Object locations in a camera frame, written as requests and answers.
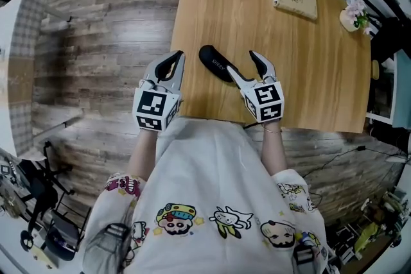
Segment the white wall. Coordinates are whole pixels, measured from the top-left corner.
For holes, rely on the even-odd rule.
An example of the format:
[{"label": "white wall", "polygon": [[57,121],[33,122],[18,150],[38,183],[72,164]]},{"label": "white wall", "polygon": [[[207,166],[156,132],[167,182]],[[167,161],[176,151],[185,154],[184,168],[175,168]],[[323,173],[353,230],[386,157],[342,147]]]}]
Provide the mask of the white wall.
[{"label": "white wall", "polygon": [[[7,215],[0,217],[0,244],[3,245],[8,253],[11,254],[29,274],[79,274],[81,272],[81,267],[78,262],[80,257],[75,257],[71,262],[56,259],[58,269],[47,269],[43,262],[36,261],[30,252],[25,252],[22,249],[20,245],[20,233],[22,230],[27,230],[27,222],[24,220],[20,218],[12,219]],[[2,270],[4,274],[21,274],[1,250],[0,270]]]},{"label": "white wall", "polygon": [[[411,199],[411,166],[406,165],[399,180],[398,187]],[[396,248],[388,248],[365,274],[394,274],[411,258],[411,220],[401,231],[402,241]]]}]

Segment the wooden floor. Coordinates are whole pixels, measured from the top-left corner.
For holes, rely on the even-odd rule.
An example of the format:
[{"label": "wooden floor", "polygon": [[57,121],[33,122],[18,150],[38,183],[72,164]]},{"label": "wooden floor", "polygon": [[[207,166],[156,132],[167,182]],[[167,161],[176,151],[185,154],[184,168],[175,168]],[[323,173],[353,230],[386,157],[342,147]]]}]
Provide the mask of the wooden floor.
[{"label": "wooden floor", "polygon": [[[179,0],[50,0],[70,13],[70,24],[50,18],[35,59],[33,120],[46,128],[80,116],[51,138],[57,163],[73,166],[62,181],[76,190],[71,205],[93,205],[107,177],[124,170],[136,139],[131,118],[134,88],[145,66],[169,51]],[[261,148],[261,128],[249,133]],[[366,145],[387,153],[397,149],[366,135],[285,130],[290,167],[304,175],[335,155]],[[326,223],[356,218],[363,201],[391,186],[402,165],[386,155],[350,152],[307,177],[321,194]],[[313,195],[314,202],[320,196]]]}]

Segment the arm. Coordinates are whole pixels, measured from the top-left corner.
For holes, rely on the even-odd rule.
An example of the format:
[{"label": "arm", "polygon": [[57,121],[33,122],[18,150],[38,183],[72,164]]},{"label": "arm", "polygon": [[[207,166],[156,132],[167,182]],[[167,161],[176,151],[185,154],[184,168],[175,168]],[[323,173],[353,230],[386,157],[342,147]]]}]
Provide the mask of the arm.
[{"label": "arm", "polygon": [[147,181],[155,166],[155,147],[158,132],[141,129],[137,144],[128,163],[127,173]]},{"label": "arm", "polygon": [[264,139],[261,161],[270,176],[287,169],[283,139],[278,121],[263,124]]}]

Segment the flower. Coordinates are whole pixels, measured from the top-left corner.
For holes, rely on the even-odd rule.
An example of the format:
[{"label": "flower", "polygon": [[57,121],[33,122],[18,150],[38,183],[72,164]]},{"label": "flower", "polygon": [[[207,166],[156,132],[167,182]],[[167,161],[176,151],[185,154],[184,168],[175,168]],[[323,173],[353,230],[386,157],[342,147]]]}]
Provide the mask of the flower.
[{"label": "flower", "polygon": [[371,32],[371,28],[370,28],[369,26],[364,29],[364,33],[365,33],[366,35],[369,35],[370,32]]},{"label": "flower", "polygon": [[365,2],[363,0],[348,0],[345,14],[347,15],[350,24],[354,25],[356,28],[365,29],[364,33],[369,34],[370,29],[367,29],[368,16],[367,11],[365,10]]}]

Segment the light wood table top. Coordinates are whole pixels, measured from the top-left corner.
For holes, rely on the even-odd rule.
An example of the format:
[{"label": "light wood table top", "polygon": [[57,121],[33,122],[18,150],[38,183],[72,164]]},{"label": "light wood table top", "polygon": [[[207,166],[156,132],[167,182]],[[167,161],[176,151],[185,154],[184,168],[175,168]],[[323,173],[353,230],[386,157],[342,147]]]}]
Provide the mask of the light wood table top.
[{"label": "light wood table top", "polygon": [[286,127],[361,132],[371,76],[370,38],[339,21],[344,0],[317,0],[310,21],[273,7],[273,0],[180,0],[171,49],[186,54],[180,113],[253,122],[234,84],[198,58],[213,45],[247,77],[259,79],[249,50],[274,65],[284,91]]}]

